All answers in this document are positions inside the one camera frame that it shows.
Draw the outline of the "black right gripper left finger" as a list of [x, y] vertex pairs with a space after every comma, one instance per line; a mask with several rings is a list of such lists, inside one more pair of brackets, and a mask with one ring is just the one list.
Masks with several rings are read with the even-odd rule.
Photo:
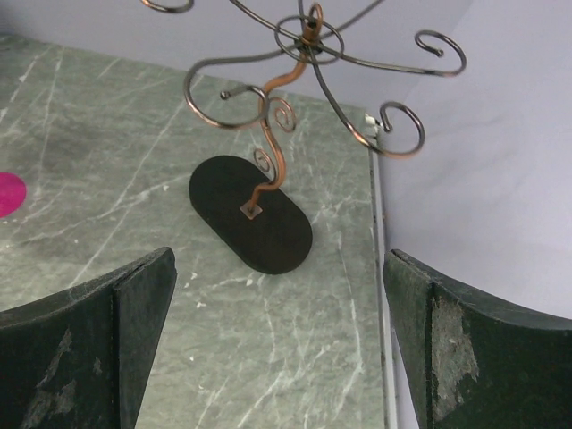
[[133, 428], [177, 280], [163, 247], [1, 314], [3, 428]]

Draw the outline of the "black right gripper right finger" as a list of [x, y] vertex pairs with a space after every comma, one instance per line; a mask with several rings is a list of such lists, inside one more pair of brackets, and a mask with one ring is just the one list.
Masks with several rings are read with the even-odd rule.
[[569, 428], [571, 322], [452, 279], [400, 250], [383, 264], [422, 428]]

